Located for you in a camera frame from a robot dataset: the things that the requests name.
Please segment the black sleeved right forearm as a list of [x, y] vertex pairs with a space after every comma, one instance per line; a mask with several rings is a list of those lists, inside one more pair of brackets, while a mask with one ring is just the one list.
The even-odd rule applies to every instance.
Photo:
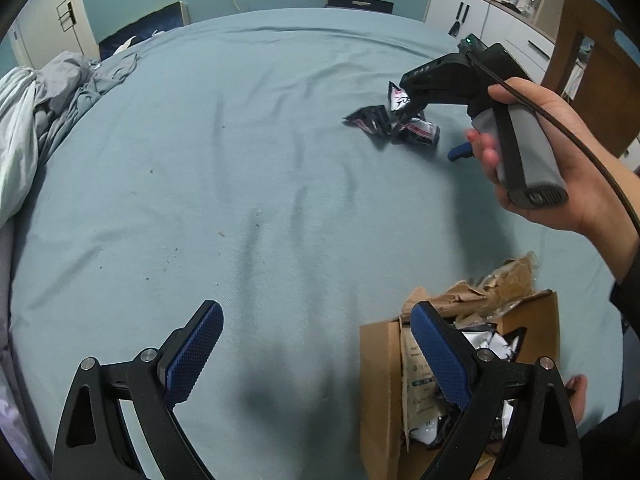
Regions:
[[615, 282], [611, 304], [620, 312], [623, 333], [623, 373], [620, 407], [639, 400], [639, 256], [623, 281]]

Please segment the person's right hand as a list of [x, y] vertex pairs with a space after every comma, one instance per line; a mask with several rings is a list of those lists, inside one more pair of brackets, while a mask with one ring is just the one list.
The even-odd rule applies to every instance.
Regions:
[[[574, 133], [612, 174], [632, 208], [639, 208], [639, 177], [600, 144], [567, 102], [553, 91], [525, 79], [511, 78], [508, 84]], [[512, 205], [498, 180], [499, 153], [495, 140], [489, 134], [475, 129], [469, 129], [466, 137], [487, 179], [495, 185], [498, 202], [504, 209], [548, 228], [573, 231], [587, 237], [616, 281], [622, 282], [639, 252], [639, 234], [634, 224], [588, 157], [546, 118], [541, 118], [540, 123], [548, 136], [568, 191], [567, 203], [559, 208], [526, 210]]]

